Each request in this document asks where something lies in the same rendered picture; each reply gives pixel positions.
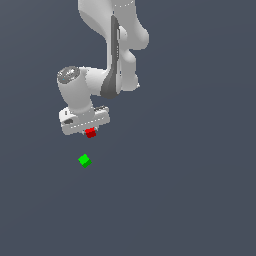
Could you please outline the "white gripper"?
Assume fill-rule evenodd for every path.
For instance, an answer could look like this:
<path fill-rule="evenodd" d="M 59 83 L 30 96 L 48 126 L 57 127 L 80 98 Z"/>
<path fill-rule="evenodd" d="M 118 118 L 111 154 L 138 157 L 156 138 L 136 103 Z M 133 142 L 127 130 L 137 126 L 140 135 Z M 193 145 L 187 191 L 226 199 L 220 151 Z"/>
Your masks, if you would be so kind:
<path fill-rule="evenodd" d="M 98 131 L 101 125 L 110 122 L 109 108 L 106 106 L 91 107 L 87 112 L 74 114 L 68 107 L 65 107 L 59 112 L 59 120 L 65 135 L 74 133 L 86 135 L 86 129 L 94 128 Z"/>

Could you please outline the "green cube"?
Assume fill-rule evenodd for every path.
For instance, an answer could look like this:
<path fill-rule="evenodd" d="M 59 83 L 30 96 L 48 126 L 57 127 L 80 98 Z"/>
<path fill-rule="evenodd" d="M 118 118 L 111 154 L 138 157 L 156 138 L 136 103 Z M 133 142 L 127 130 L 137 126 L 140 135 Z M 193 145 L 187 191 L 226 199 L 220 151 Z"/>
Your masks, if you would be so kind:
<path fill-rule="evenodd" d="M 84 168 L 86 168 L 87 166 L 89 166 L 89 165 L 91 164 L 91 160 L 90 160 L 90 158 L 89 158 L 86 154 L 80 156 L 80 157 L 78 158 L 78 161 L 79 161 L 79 163 L 80 163 Z"/>

